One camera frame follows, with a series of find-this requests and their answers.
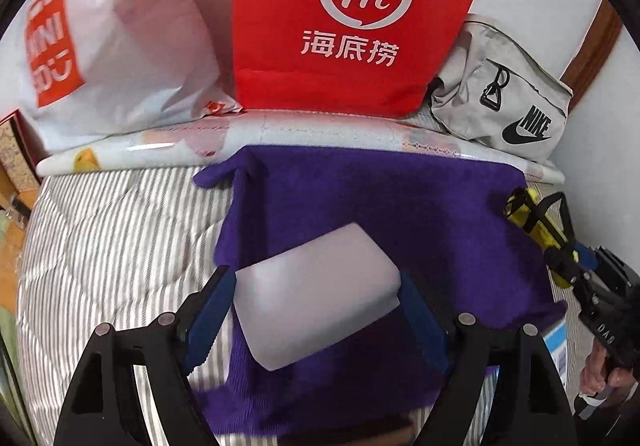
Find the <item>bed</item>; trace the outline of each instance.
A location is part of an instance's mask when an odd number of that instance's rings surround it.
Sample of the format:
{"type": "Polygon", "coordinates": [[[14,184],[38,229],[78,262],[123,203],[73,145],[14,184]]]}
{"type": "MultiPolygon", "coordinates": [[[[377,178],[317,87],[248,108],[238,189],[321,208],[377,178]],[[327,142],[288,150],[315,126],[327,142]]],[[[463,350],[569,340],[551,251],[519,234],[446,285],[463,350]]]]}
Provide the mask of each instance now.
{"type": "MultiPolygon", "coordinates": [[[[211,256],[232,201],[229,185],[198,189],[201,167],[122,169],[50,176],[31,217],[20,267],[17,329],[23,390],[42,445],[53,442],[66,387],[93,329],[150,323],[175,311],[212,274],[211,256]]],[[[529,184],[541,195],[558,189],[529,184]]],[[[551,282],[554,298],[568,303],[568,383],[572,402],[591,340],[577,320],[570,292],[551,282]]],[[[225,382],[232,345],[226,317],[207,361],[190,376],[198,391],[225,382]]],[[[143,367],[136,367],[143,413],[154,444],[164,445],[143,367]]],[[[467,445],[480,442],[497,375],[488,376],[467,445]]],[[[429,408],[410,417],[418,430],[429,408]]],[[[218,437],[220,444],[275,446],[275,437],[218,437]]]]}

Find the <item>purple towel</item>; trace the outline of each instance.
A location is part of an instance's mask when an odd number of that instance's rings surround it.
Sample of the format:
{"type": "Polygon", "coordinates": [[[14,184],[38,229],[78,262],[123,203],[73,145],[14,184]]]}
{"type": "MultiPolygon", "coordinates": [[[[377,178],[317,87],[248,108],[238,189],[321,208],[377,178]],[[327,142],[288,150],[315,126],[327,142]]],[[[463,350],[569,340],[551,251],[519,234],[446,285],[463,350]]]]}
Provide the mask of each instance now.
{"type": "MultiPolygon", "coordinates": [[[[242,269],[357,222],[399,269],[419,271],[459,311],[488,326],[544,328],[554,304],[540,249],[502,211],[526,185],[516,168],[383,151],[256,146],[194,177],[232,179],[215,262],[242,269]]],[[[275,372],[248,350],[234,319],[229,375],[196,394],[215,433],[282,435],[352,426],[433,403],[427,365],[401,308],[275,372]]]]}

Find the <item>human hand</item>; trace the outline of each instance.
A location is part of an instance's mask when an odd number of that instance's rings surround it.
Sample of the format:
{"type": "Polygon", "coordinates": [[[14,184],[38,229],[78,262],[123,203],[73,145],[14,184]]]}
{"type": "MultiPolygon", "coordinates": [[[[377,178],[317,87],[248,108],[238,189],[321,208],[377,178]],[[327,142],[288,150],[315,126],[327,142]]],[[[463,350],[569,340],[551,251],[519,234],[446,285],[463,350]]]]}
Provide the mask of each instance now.
{"type": "MultiPolygon", "coordinates": [[[[602,392],[607,386],[607,372],[605,360],[607,350],[594,338],[591,353],[587,356],[584,368],[580,372],[580,392],[587,396],[594,396],[602,392]]],[[[614,388],[603,406],[613,406],[628,396],[636,379],[630,370],[624,368],[614,368],[609,374],[608,383],[614,388]]]]}

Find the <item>nike swoosh logo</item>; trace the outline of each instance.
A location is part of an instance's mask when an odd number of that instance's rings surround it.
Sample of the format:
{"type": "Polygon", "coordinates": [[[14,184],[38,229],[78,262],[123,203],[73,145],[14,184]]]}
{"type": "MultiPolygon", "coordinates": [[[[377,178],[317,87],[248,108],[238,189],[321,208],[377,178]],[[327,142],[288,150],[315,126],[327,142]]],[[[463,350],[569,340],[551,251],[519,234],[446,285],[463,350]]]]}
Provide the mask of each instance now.
{"type": "Polygon", "coordinates": [[[530,137],[529,135],[520,135],[518,133],[518,124],[522,122],[522,119],[516,122],[512,122],[509,126],[507,126],[502,131],[502,138],[506,143],[509,144],[527,144],[529,142],[539,142],[547,139],[551,139],[551,137],[530,137]]]}

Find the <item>grey nike bag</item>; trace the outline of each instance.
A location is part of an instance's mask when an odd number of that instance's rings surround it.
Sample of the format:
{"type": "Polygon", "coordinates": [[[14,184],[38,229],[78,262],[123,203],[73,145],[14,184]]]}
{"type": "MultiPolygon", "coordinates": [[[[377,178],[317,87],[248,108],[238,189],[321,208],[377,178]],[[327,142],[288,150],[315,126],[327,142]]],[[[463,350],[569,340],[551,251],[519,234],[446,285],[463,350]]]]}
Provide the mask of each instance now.
{"type": "Polygon", "coordinates": [[[477,15],[466,18],[430,90],[433,116],[453,135],[540,163],[562,136],[573,96],[477,15]]]}

